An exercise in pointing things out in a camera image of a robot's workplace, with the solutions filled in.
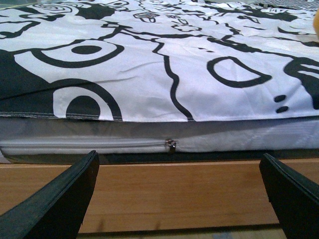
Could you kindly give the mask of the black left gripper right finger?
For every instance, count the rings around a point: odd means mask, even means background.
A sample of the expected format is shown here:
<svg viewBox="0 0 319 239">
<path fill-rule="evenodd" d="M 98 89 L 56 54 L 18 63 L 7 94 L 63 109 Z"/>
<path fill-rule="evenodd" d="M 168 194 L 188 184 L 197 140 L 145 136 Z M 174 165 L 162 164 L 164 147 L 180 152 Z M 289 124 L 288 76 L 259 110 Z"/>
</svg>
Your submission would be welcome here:
<svg viewBox="0 0 319 239">
<path fill-rule="evenodd" d="M 317 239 L 319 185 L 269 154 L 264 154 L 259 169 L 286 238 Z"/>
</svg>

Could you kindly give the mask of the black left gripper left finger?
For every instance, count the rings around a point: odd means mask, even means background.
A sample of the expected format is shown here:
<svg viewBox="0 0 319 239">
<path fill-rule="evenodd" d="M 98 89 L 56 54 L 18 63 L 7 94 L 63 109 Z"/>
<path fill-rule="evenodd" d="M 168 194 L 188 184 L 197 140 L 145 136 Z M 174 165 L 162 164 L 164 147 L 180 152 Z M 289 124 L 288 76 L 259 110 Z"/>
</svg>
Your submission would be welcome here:
<svg viewBox="0 0 319 239">
<path fill-rule="evenodd" d="M 99 156 L 91 151 L 0 217 L 2 239 L 75 239 L 92 198 Z"/>
</svg>

